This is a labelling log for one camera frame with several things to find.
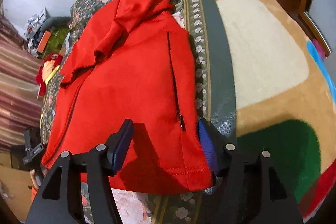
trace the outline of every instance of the silver screw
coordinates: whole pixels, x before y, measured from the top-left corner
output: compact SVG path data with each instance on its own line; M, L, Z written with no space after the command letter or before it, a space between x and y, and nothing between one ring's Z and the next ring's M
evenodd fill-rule
M263 152L261 152L261 154L265 157L265 158L269 158L271 156L271 153L264 150Z
M62 158L66 158L67 156L69 156L69 151L63 151L63 152L61 153L61 157L62 157Z
M98 151L102 151L102 150L104 150L106 148L106 146L104 145L104 144L99 144L99 145L97 145L97 147L96 147L96 149L98 150Z
M228 143L228 144L225 146L225 148L226 148L227 150L230 150L230 151L233 151L233 150L236 149L236 147L235 147L232 143Z

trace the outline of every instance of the pink curtain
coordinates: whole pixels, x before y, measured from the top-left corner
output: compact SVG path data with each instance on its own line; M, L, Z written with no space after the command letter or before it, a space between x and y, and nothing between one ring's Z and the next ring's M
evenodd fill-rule
M0 149L23 144L23 132L40 125L42 102L35 77L42 61L22 49L23 39L0 15Z

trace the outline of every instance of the green patch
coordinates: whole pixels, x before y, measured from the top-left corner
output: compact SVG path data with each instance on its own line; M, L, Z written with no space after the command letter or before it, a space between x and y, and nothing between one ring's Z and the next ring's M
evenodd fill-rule
M321 172L321 155L313 128L304 121L288 120L237 138L250 153L271 153L274 168L286 189L299 202Z

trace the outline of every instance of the folded red clothing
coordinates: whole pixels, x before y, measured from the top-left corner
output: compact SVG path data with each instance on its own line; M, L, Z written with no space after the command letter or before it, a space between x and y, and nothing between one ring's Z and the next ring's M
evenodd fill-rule
M130 118L134 137L112 188L181 193L212 185L196 131L189 33L171 8L170 0L113 0L93 15L61 70L46 167L64 150L105 143Z

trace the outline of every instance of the plush toy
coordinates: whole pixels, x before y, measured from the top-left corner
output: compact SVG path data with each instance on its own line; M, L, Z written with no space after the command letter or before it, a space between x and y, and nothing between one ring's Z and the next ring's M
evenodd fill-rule
M36 83L40 84L39 95L44 96L46 92L46 79L53 72L53 70L61 64L63 56L57 53L50 53L43 61L36 76Z

